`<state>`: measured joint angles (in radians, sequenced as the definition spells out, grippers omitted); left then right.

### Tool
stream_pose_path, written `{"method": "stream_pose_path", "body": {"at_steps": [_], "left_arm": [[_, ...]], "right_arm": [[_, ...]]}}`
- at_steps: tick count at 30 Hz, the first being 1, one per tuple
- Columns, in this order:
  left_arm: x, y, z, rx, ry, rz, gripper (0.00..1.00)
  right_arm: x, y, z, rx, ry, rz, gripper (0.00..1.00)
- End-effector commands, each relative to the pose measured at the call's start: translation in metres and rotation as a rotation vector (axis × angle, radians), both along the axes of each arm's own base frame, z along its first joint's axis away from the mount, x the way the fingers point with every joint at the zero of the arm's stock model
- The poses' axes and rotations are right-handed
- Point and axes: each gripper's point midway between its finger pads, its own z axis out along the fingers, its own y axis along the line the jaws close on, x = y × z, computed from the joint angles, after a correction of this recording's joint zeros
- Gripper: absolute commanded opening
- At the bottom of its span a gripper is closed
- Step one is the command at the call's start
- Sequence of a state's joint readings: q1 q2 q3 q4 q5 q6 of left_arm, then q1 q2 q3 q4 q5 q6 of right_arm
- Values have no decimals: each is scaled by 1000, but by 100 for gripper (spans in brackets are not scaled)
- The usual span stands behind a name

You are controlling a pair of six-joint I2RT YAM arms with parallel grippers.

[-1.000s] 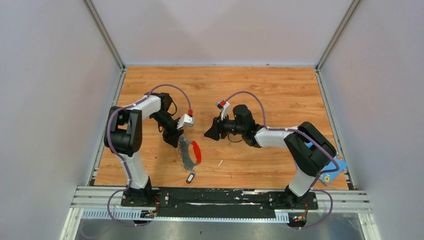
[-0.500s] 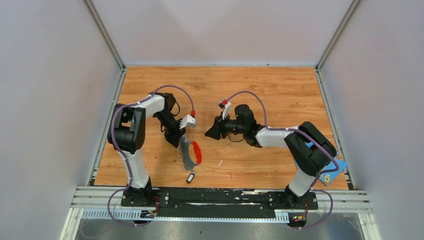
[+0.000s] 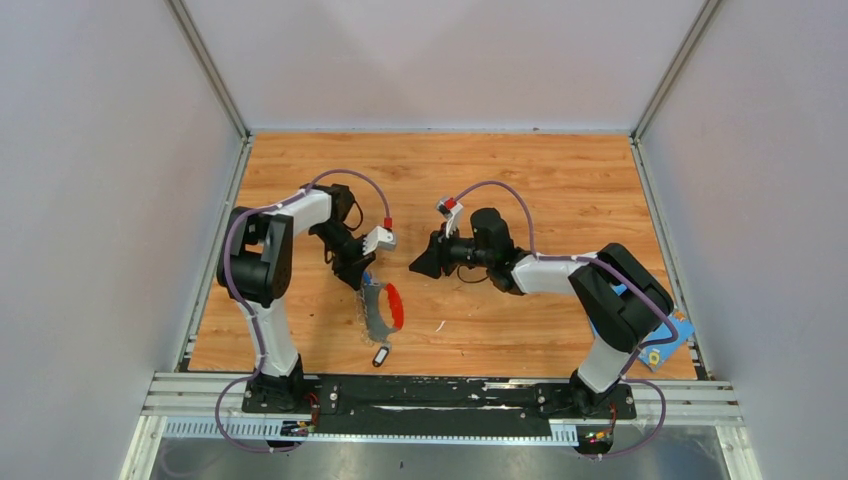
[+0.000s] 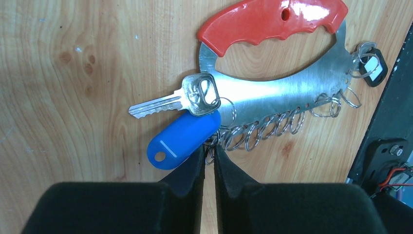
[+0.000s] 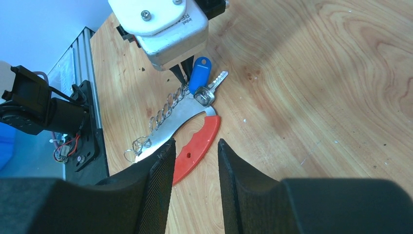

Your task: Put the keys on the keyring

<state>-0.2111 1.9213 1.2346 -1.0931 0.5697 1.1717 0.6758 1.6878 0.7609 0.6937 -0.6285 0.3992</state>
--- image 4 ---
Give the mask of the red handled metal key holder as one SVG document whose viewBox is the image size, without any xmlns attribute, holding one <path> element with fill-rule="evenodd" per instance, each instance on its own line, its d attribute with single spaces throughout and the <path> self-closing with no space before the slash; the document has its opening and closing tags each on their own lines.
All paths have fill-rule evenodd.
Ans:
<svg viewBox="0 0 413 234">
<path fill-rule="evenodd" d="M 297 134 L 305 117 L 336 118 L 346 93 L 368 76 L 364 48 L 348 46 L 362 18 L 353 0 L 243 0 L 199 29 L 199 68 L 212 75 L 223 101 L 222 126 L 206 146 L 252 151 Z"/>
</svg>

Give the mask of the blue tag key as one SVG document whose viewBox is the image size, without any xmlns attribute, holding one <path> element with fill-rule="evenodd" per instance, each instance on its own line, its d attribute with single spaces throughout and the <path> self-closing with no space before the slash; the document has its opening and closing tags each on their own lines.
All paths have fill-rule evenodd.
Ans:
<svg viewBox="0 0 413 234">
<path fill-rule="evenodd" d="M 135 118 L 161 111 L 183 111 L 149 142 L 149 162 L 157 169 L 175 169 L 213 134 L 219 133 L 222 118 L 218 109 L 222 99 L 213 75 L 202 72 L 184 77 L 181 88 L 171 95 L 132 105 L 128 113 Z"/>
</svg>

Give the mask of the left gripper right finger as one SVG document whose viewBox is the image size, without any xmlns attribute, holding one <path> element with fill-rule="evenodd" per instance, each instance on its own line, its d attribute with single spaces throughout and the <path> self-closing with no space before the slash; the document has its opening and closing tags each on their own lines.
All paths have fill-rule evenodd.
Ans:
<svg viewBox="0 0 413 234">
<path fill-rule="evenodd" d="M 384 234 L 366 193 L 345 183 L 259 183 L 215 147 L 221 234 Z"/>
</svg>

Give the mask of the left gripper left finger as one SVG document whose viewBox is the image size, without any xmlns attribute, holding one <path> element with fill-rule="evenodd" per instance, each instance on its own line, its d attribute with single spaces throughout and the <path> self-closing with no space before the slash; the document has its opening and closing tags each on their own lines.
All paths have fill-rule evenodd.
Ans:
<svg viewBox="0 0 413 234">
<path fill-rule="evenodd" d="M 24 234 L 198 234 L 205 152 L 158 182 L 61 182 L 39 199 Z"/>
</svg>

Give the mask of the black tag key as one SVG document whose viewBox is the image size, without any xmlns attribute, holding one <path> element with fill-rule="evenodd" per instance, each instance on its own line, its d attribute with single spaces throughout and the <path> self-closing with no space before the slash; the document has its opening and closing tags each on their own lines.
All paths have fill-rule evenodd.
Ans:
<svg viewBox="0 0 413 234">
<path fill-rule="evenodd" d="M 351 56 L 353 68 L 350 70 L 350 75 L 352 78 L 363 79 L 369 87 L 377 87 L 384 81 L 388 66 L 375 42 L 360 43 Z"/>
</svg>

